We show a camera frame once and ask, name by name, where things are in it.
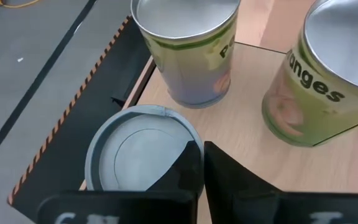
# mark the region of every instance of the can lid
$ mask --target can lid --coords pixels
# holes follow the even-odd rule
[[[145,191],[171,168],[188,141],[197,143],[203,162],[200,137],[178,113],[152,105],[123,110],[100,127],[89,146],[87,187]]]
[[[236,12],[240,0],[132,0],[138,25],[158,37],[182,39],[207,34]]]
[[[358,86],[358,0],[318,0],[306,18],[305,37],[329,72]]]

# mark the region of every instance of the gray floor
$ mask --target gray floor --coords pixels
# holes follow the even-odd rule
[[[0,223],[31,223],[6,203],[8,193],[128,15],[129,4],[126,0],[99,0],[95,4],[1,144]],[[26,15],[0,9],[0,20],[9,21],[9,25],[0,25],[0,42],[4,46],[0,46],[0,127],[84,5],[84,0],[41,0],[38,6],[27,8]],[[51,13],[58,16],[48,18],[46,15]],[[31,29],[41,33],[30,34]],[[10,35],[12,41],[3,35]]]

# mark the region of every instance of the food can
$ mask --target food can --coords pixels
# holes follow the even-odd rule
[[[203,108],[227,93],[239,4],[132,0],[132,16],[178,104]]]
[[[317,0],[262,103],[280,139],[317,146],[358,127],[358,0]]]
[[[195,156],[169,172],[189,141],[195,142]],[[116,113],[99,128],[86,155],[85,181],[88,190],[146,191],[162,177],[189,178],[199,181],[194,191],[201,195],[203,166],[203,142],[183,116],[163,106],[140,105]]]

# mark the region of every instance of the orange and black tape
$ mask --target orange and black tape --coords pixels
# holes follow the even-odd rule
[[[62,116],[60,117],[60,119],[58,120],[56,125],[53,127],[52,131],[50,132],[50,134],[46,138],[45,142],[42,144],[41,148],[38,150],[38,152],[35,155],[35,157],[33,158],[32,162],[27,167],[27,169],[25,170],[24,174],[21,176],[20,180],[14,186],[12,192],[9,194],[9,196],[7,198],[7,202],[8,202],[9,205],[13,204],[14,197],[18,193],[21,185],[24,184],[27,176],[32,172],[34,166],[40,160],[41,155],[47,150],[48,145],[52,141],[53,137],[56,135],[57,131],[59,130],[60,126],[63,124],[63,122],[66,119],[66,117],[68,116],[68,114],[70,113],[70,110],[74,107],[75,102],[81,96],[81,94],[85,90],[87,84],[91,81],[93,75],[96,73],[96,70],[98,69],[98,67],[102,63],[103,59],[106,57],[107,53],[110,51],[110,49],[113,46],[113,44],[115,43],[116,39],[120,36],[121,32],[124,30],[126,24],[128,23],[129,19],[131,19],[131,17],[132,16],[127,16],[126,19],[124,20],[124,22],[120,25],[118,31],[116,32],[116,34],[114,35],[112,40],[109,42],[108,46],[105,48],[104,52],[102,53],[102,55],[100,56],[98,61],[95,63],[94,67],[89,72],[88,76],[86,76],[85,81],[80,86],[80,89],[76,92],[74,98],[70,101],[70,104],[64,110]]]

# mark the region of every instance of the yellow cable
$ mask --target yellow cable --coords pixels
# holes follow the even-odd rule
[[[30,6],[32,4],[35,4],[37,3],[38,1],[40,0],[33,0],[31,2],[27,2],[27,3],[24,3],[24,4],[20,4],[20,5],[16,5],[16,6],[10,6],[10,5],[5,5],[1,0],[0,0],[0,5],[1,6],[4,6],[6,8],[10,8],[10,9],[18,9],[18,8],[21,8],[21,7],[26,7],[26,6]]]

